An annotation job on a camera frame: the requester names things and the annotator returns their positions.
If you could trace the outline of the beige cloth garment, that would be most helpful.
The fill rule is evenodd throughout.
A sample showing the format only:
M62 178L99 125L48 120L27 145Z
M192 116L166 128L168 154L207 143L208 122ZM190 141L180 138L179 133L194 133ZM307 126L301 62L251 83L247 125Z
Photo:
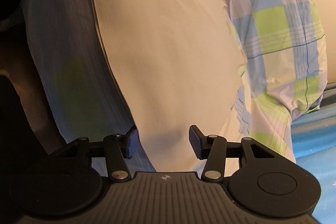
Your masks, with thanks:
M289 121L263 117L224 0L93 0L105 58L154 169L200 171L189 128L250 136L293 159Z

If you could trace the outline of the blue foam mat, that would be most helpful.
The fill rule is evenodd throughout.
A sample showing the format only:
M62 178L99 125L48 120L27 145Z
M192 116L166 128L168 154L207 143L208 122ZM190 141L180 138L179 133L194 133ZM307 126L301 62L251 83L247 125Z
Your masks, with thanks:
M297 164L322 188L315 214L335 215L335 83L327 85L319 110L295 120L291 133Z

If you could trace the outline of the plaid blue green bedsheet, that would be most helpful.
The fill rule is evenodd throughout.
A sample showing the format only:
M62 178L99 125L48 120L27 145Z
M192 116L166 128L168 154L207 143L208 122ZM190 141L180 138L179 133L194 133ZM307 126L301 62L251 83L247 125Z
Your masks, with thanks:
M225 0L247 63L234 112L239 132L294 160L291 123L319 108L327 84L315 0Z

